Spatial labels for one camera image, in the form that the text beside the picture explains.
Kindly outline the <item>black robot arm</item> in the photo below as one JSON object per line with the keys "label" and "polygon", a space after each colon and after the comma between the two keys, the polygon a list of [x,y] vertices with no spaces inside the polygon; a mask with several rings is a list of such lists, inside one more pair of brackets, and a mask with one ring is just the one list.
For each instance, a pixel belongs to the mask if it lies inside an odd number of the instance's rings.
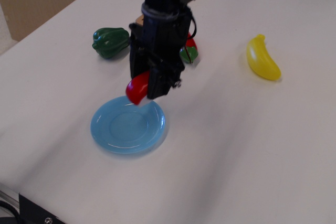
{"label": "black robot arm", "polygon": [[144,0],[143,23],[130,24],[131,81],[126,95],[132,103],[154,100],[180,85],[185,69],[180,50],[195,36],[189,33],[196,23],[191,1]]}

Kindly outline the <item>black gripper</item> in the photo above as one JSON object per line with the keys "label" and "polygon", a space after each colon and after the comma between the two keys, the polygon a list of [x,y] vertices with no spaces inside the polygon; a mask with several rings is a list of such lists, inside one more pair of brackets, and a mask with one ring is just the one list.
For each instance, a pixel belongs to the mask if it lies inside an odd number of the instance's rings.
{"label": "black gripper", "polygon": [[149,72],[147,98],[154,100],[167,95],[181,82],[184,64],[180,49],[186,44],[192,21],[190,11],[181,12],[176,20],[164,22],[144,16],[143,26],[131,23],[131,78]]}

